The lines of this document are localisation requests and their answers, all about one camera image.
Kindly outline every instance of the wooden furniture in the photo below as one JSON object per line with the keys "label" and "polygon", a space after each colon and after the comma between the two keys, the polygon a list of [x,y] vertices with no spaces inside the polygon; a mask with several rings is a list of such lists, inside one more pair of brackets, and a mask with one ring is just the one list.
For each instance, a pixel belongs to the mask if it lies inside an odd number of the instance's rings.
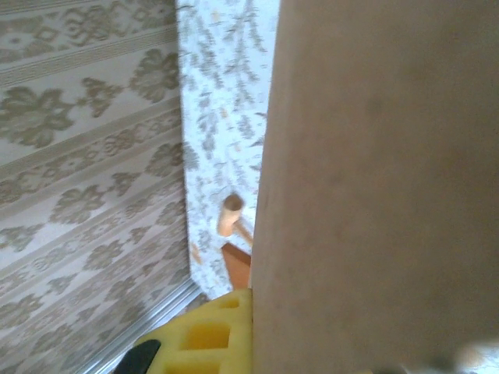
{"label": "wooden furniture", "polygon": [[227,243],[221,247],[228,276],[235,290],[248,288],[250,282],[251,256]]}
{"label": "wooden furniture", "polygon": [[241,223],[241,213],[244,202],[235,193],[227,196],[224,200],[220,217],[218,218],[218,234],[230,236],[234,233],[240,235],[250,247],[253,246],[253,236]]}
{"label": "wooden furniture", "polygon": [[258,374],[499,336],[499,7],[281,2],[253,246]]}

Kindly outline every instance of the yellow foam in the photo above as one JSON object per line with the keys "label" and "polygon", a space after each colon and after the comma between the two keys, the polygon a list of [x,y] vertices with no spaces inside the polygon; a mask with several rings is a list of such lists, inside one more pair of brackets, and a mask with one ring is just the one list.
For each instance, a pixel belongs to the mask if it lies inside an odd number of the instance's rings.
{"label": "yellow foam", "polygon": [[251,374],[252,294],[233,291],[141,337],[161,346],[147,374]]}

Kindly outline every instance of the floral wallpaper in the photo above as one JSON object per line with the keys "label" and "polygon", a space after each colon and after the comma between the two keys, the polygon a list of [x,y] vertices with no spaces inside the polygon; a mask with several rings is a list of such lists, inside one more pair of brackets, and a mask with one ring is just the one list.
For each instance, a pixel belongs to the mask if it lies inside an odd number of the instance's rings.
{"label": "floral wallpaper", "polygon": [[267,121],[278,0],[178,0],[190,262],[209,298],[230,291],[217,220],[237,192],[253,230]]}
{"label": "floral wallpaper", "polygon": [[0,2],[0,373],[73,374],[189,278],[170,0]]}

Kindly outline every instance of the patterned wallpaper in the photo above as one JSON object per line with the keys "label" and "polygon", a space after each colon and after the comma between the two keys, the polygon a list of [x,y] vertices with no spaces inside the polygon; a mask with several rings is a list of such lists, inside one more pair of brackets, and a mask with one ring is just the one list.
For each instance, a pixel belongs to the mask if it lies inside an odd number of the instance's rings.
{"label": "patterned wallpaper", "polygon": [[0,2],[0,372],[71,373],[189,276],[175,3]]}
{"label": "patterned wallpaper", "polygon": [[[210,298],[230,291],[217,234],[232,191],[252,231],[267,121],[278,0],[179,0],[186,199],[193,279]],[[251,248],[236,235],[230,242]]]}

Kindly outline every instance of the baseboard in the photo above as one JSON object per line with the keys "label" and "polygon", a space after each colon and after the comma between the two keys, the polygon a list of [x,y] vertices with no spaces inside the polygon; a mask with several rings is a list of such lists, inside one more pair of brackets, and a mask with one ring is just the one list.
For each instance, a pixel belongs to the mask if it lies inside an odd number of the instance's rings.
{"label": "baseboard", "polygon": [[153,308],[145,317],[119,334],[102,351],[76,371],[77,374],[108,374],[131,348],[133,342],[145,333],[167,323],[182,311],[201,290],[192,280],[187,280],[176,288],[162,303]]}

